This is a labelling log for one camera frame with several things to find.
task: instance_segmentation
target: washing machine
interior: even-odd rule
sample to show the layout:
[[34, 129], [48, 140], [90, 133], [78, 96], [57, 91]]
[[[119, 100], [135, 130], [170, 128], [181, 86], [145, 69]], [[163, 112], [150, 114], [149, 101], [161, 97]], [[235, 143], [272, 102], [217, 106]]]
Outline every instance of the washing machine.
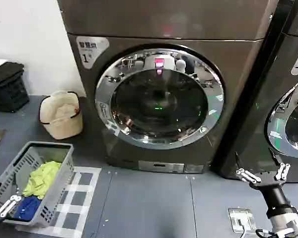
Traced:
[[272, 54], [260, 60], [267, 64], [255, 90], [248, 92], [252, 100], [244, 100], [244, 110], [234, 117], [239, 130], [224, 137], [231, 138], [232, 143], [223, 149], [219, 173], [235, 178], [236, 152], [249, 170], [275, 171], [271, 149], [291, 165], [287, 181], [298, 182], [298, 0], [292, 5]]
[[202, 173], [277, 2], [59, 0], [107, 162]]

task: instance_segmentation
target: white container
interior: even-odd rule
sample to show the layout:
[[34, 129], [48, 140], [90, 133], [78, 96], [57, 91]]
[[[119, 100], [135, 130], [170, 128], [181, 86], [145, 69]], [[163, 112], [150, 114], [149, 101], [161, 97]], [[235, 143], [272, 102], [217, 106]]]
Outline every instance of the white container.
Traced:
[[75, 92], [58, 91], [43, 99], [40, 122], [57, 140], [78, 135], [83, 130], [83, 118]]
[[[62, 163], [53, 183], [42, 199], [31, 221], [18, 219], [6, 219], [4, 222], [24, 226], [48, 226], [55, 215], [56, 207], [61, 201], [66, 186], [74, 174], [72, 159], [73, 146], [71, 144], [52, 142], [28, 142], [17, 156], [8, 165], [0, 176], [0, 207], [15, 195], [13, 177], [15, 174], [16, 185], [19, 191], [24, 191], [30, 173], [35, 171], [41, 164], [49, 161]], [[15, 206], [9, 213], [12, 217], [17, 211]]]

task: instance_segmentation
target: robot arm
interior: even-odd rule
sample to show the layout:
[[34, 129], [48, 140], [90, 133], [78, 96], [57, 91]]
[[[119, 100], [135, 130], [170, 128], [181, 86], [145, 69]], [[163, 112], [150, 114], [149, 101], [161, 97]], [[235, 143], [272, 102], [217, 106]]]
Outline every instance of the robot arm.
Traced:
[[[269, 234], [270, 238], [298, 237], [298, 211], [287, 200], [282, 186], [287, 180], [290, 164], [284, 164], [279, 155], [274, 155], [273, 160], [279, 167], [277, 171], [266, 171], [253, 174], [252, 172], [239, 168], [236, 176], [242, 181], [249, 183], [250, 187], [259, 190], [267, 204], [267, 218], [270, 219], [272, 232], [257, 230], [260, 238], [266, 238], [260, 233]], [[239, 157], [236, 153], [236, 161], [239, 164]]]

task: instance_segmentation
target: electrical outlet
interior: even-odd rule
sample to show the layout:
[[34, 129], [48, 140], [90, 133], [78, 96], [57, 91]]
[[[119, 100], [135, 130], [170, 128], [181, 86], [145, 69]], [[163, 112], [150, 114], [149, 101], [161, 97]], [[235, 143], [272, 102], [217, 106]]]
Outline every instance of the electrical outlet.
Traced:
[[239, 224], [238, 220], [241, 220], [241, 223], [245, 226], [247, 234], [255, 233], [255, 220], [249, 209], [229, 208], [228, 213], [235, 233], [243, 233], [243, 227]]

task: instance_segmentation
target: washer door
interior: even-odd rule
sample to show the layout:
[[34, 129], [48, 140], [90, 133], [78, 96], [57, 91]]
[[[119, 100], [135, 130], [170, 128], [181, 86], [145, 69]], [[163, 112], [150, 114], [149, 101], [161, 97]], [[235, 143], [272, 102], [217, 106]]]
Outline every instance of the washer door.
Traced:
[[206, 135], [221, 115], [224, 91], [220, 76], [202, 59], [180, 50], [146, 49], [104, 71], [95, 101], [116, 136], [161, 150]]
[[267, 133], [278, 151], [298, 158], [298, 84], [277, 103], [268, 119]]

